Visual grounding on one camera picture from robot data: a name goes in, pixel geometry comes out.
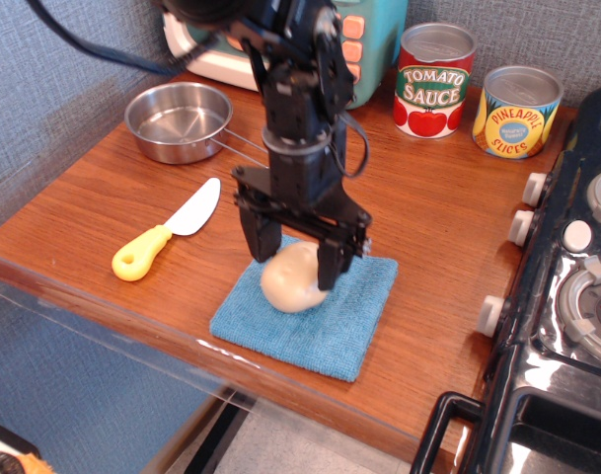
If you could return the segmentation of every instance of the tomato sauce can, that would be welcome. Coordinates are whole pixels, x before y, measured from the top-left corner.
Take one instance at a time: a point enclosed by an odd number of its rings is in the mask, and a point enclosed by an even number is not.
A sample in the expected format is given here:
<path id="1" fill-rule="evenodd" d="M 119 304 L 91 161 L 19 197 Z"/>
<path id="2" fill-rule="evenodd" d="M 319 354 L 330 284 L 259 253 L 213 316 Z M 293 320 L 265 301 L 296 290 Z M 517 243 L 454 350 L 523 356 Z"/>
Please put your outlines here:
<path id="1" fill-rule="evenodd" d="M 548 140 L 563 84 L 529 66 L 503 66 L 487 77 L 474 121 L 474 141 L 501 158 L 521 159 L 541 151 Z"/>
<path id="2" fill-rule="evenodd" d="M 401 37 L 395 91 L 397 127 L 413 136 L 440 138 L 462 118 L 476 39 L 448 23 L 423 23 Z"/>

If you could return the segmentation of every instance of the pineapple slices can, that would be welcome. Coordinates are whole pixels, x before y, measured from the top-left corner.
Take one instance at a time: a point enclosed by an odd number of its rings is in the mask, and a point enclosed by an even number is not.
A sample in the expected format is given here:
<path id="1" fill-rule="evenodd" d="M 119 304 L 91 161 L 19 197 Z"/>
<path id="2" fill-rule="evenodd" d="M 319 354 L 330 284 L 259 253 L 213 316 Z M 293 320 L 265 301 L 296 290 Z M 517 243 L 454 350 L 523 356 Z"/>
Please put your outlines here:
<path id="1" fill-rule="evenodd" d="M 541 151 L 548 140 L 563 84 L 529 66 L 503 66 L 485 78 L 474 122 L 474 141 L 485 152 L 521 159 Z"/>

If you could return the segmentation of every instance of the orange button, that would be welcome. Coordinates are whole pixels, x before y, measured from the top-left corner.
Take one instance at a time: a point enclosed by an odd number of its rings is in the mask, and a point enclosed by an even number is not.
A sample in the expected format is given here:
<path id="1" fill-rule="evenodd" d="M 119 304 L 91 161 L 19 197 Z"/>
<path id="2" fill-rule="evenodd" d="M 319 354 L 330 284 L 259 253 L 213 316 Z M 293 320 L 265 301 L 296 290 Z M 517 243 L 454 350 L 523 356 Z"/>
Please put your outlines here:
<path id="1" fill-rule="evenodd" d="M 363 37 L 365 28 L 366 21 L 363 19 L 363 17 L 348 15 L 343 19 L 343 28 L 341 32 L 345 37 L 352 38 L 353 40 L 359 40 L 361 37 Z"/>
<path id="2" fill-rule="evenodd" d="M 352 73 L 352 75 L 355 78 L 354 81 L 352 81 L 352 83 L 358 83 L 361 79 L 361 66 L 359 64 L 351 64 L 349 62 L 346 63 L 346 66 L 348 66 L 348 70 Z"/>
<path id="3" fill-rule="evenodd" d="M 363 44 L 359 41 L 344 41 L 341 44 L 341 50 L 346 61 L 359 62 L 363 55 Z"/>

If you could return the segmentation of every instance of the yellow handle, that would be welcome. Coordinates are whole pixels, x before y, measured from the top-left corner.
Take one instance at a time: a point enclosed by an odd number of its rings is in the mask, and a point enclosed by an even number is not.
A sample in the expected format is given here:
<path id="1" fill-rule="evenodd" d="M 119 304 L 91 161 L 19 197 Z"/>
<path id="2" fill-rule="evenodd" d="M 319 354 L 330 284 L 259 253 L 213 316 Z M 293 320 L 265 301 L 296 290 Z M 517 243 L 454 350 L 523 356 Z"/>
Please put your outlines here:
<path id="1" fill-rule="evenodd" d="M 173 233 L 164 225 L 156 225 L 118 250 L 112 259 L 112 270 L 125 281 L 144 277 L 155 256 L 171 240 Z"/>

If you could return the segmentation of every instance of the stove knob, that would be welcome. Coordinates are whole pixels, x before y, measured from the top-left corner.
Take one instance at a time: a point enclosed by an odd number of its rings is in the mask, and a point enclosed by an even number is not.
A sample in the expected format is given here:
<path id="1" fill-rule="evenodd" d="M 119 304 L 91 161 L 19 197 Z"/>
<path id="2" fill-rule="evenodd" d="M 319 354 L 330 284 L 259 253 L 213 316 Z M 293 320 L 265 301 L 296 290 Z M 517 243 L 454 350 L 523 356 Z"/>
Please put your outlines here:
<path id="1" fill-rule="evenodd" d="M 530 224 L 534 217 L 535 212 L 532 210 L 518 210 L 515 212 L 513 223 L 508 232 L 508 240 L 519 247 L 523 247 L 528 239 L 528 231 L 530 230 Z"/>
<path id="2" fill-rule="evenodd" d="M 537 207 L 539 205 L 539 199 L 541 197 L 541 192 L 544 190 L 547 177 L 548 175 L 545 173 L 531 173 L 528 177 L 528 181 L 526 182 L 524 195 L 522 196 L 521 200 L 532 207 Z"/>
<path id="3" fill-rule="evenodd" d="M 476 331 L 492 338 L 493 334 L 495 334 L 497 321 L 499 321 L 503 307 L 504 300 L 502 298 L 488 295 L 485 298 L 485 302 L 482 303 L 482 308 L 480 308 L 480 317 L 478 318 Z"/>
<path id="4" fill-rule="evenodd" d="M 583 220 L 574 220 L 563 232 L 563 246 L 573 254 L 584 251 L 592 242 L 592 228 Z"/>

